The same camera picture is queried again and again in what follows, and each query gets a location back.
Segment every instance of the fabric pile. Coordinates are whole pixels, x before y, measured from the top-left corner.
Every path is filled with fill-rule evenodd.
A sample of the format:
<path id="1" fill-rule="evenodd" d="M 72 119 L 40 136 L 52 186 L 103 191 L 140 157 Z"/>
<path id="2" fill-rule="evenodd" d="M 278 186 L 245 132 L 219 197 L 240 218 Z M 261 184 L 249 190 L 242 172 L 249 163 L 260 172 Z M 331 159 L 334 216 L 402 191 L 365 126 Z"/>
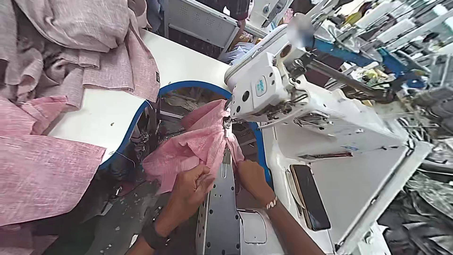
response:
<path id="1" fill-rule="evenodd" d="M 224 110 L 225 103 L 223 99 L 212 101 L 182 118 L 181 124 L 187 132 L 170 138 L 143 160 L 147 180 L 158 179 L 161 183 L 159 193 L 171 191 L 176 175 L 198 164 L 208 166 L 209 174 L 215 176 L 225 146 L 231 150 L 234 162 L 244 160 L 236 137 L 233 134 L 225 137 L 223 117 L 230 116 Z"/>
<path id="2" fill-rule="evenodd" d="M 55 237 L 32 236 L 23 222 L 72 210 L 96 173 L 105 148 L 43 135 L 80 109 L 84 88 L 155 102 L 159 72 L 138 30 L 146 26 L 145 0 L 1 2 L 0 254 L 40 254 Z"/>
<path id="3" fill-rule="evenodd" d="M 145 0 L 5 0 L 0 13 L 1 96 L 65 95 L 77 110 L 95 87 L 155 102 L 159 72 L 138 31 Z"/>

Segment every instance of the smartphone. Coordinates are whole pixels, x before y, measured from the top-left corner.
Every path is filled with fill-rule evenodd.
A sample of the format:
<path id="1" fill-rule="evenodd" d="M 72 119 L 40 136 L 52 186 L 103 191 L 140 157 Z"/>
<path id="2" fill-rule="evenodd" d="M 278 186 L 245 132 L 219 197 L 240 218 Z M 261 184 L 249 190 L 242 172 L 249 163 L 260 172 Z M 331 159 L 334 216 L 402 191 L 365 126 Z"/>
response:
<path id="1" fill-rule="evenodd" d="M 293 174 L 296 190 L 305 208 L 302 208 L 307 227 L 313 231 L 330 228 L 329 217 L 313 179 L 311 168 L 307 165 L 289 166 Z"/>

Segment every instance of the machine label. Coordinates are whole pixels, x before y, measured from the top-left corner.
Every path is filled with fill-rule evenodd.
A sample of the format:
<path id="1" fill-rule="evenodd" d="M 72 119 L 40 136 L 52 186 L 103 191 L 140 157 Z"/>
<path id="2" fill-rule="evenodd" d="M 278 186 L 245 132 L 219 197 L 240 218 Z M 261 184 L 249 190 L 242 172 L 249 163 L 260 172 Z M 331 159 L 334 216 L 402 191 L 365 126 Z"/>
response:
<path id="1" fill-rule="evenodd" d="M 261 79 L 259 79 L 258 82 L 255 84 L 255 89 L 257 97 L 262 96 L 266 93 L 267 86 L 264 76 L 262 76 Z"/>

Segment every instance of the blue metal frame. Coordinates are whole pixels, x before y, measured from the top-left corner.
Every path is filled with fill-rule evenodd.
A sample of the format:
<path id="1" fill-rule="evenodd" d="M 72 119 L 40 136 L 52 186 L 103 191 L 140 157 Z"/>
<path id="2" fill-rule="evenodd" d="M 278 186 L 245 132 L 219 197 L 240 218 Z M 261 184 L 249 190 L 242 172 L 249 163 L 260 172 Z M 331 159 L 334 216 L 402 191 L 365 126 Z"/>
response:
<path id="1" fill-rule="evenodd" d="M 344 61 L 355 63 L 360 67 L 367 66 L 374 62 L 374 60 L 366 58 L 360 54 L 350 52 L 349 50 L 337 47 L 335 44 L 328 43 L 326 41 L 315 38 L 314 48 L 324 53 L 330 54 Z M 404 74 L 408 74 L 411 71 L 401 61 L 392 56 L 386 49 L 377 49 L 379 54 L 382 56 L 382 63 L 395 74 L 398 78 Z M 411 88 L 424 88 L 425 83 L 419 79 L 408 79 L 406 82 L 408 87 Z"/>
<path id="2" fill-rule="evenodd" d="M 159 90 L 159 95 L 164 95 L 172 90 L 176 90 L 179 88 L 187 88 L 187 87 L 206 88 L 217 94 L 224 96 L 227 99 L 231 97 L 231 93 L 228 90 L 223 89 L 214 84 L 202 82 L 202 81 L 175 82 L 175 83 L 162 87 Z M 126 134 L 124 135 L 123 141 L 121 141 L 121 144 L 120 144 L 119 148 L 117 149 L 117 151 L 119 151 L 119 152 L 124 151 L 128 141 L 130 139 L 130 136 L 132 135 L 132 131 L 134 130 L 135 124 L 137 123 L 137 121 L 140 118 L 140 115 L 146 109 L 147 106 L 149 106 L 148 102 L 143 102 L 143 104 L 141 104 L 140 107 L 138 108 L 137 112 L 135 112 L 135 115 L 132 118 L 132 121 L 130 122 L 130 126 L 127 129 Z M 272 175 L 266 164 L 266 155 L 264 152 L 264 143 L 263 143 L 263 133 L 261 132 L 261 130 L 258 129 L 258 124 L 256 124 L 255 122 L 253 122 L 253 123 L 250 122 L 249 126 L 253 130 L 253 133 L 255 134 L 255 137 L 256 137 L 256 144 L 257 144 L 257 149 L 258 149 L 258 163 L 264 168 L 266 181 L 272 187 L 273 186 L 272 185 Z M 102 163 L 99 166 L 99 169 L 106 168 L 109 164 L 111 164 L 116 159 L 116 157 L 118 157 L 118 154 L 114 153 L 109 159 L 107 159 L 104 163 Z"/>

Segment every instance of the black wristband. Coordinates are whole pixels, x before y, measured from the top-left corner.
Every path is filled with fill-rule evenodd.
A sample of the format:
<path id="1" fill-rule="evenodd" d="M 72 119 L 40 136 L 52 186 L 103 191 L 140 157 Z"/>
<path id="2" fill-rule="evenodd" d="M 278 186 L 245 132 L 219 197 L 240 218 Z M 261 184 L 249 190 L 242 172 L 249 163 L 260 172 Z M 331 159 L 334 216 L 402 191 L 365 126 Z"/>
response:
<path id="1" fill-rule="evenodd" d="M 154 222 L 151 224 L 147 224 L 143 227 L 142 232 L 140 234 L 148 245 L 153 248 L 154 250 L 160 250 L 167 246 L 168 241 L 170 239 L 168 237 L 162 237 L 156 232 L 156 228 L 154 227 Z"/>

